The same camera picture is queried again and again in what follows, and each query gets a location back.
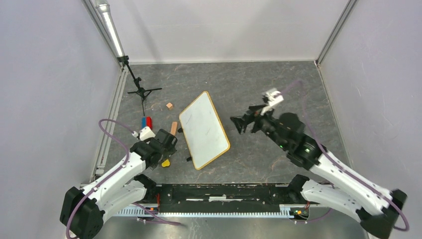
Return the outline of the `yellow whiteboard eraser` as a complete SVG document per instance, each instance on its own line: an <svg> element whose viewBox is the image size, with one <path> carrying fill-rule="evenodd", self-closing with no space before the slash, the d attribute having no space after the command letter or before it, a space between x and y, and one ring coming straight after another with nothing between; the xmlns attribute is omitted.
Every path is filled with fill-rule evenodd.
<svg viewBox="0 0 422 239"><path fill-rule="evenodd" d="M166 159L166 160L164 160L164 161L161 163L161 166L162 166L163 168L170 167L170 165L171 165L171 162L170 162L170 160L169 160L169 159Z"/></svg>

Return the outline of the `yellow framed whiteboard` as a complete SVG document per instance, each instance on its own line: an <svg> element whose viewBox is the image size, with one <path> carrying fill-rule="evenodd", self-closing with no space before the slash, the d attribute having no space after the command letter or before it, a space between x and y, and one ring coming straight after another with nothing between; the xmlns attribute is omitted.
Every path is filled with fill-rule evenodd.
<svg viewBox="0 0 422 239"><path fill-rule="evenodd" d="M231 145L209 92L203 91L179 114L196 170L226 153Z"/></svg>

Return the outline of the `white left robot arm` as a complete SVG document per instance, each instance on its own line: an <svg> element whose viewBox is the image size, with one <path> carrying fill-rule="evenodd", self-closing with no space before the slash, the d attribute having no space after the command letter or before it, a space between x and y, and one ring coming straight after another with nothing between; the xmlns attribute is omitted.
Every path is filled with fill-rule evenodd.
<svg viewBox="0 0 422 239"><path fill-rule="evenodd" d="M156 183L143 172L170 158L178 140L164 129L154 133L149 127L134 136L139 141L126 149L126 155L112 169L87 186L66 192L59 220L68 234L92 239L108 219L127 206L156 201Z"/></svg>

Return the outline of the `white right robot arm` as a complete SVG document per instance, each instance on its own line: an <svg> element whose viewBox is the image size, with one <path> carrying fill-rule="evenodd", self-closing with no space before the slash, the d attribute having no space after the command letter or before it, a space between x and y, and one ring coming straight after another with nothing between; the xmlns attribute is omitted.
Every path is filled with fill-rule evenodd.
<svg viewBox="0 0 422 239"><path fill-rule="evenodd" d="M325 178L336 188L324 189L314 180L296 175L289 184L288 198L293 203L304 199L322 204L356 220L369 234L387 239L396 229L407 194L389 190L361 176L345 165L325 146L305 134L305 124L294 113L273 117L273 111L262 113L263 105L250 106L241 117L230 117L242 134L249 124L252 133L261 131L286 152L296 166Z"/></svg>

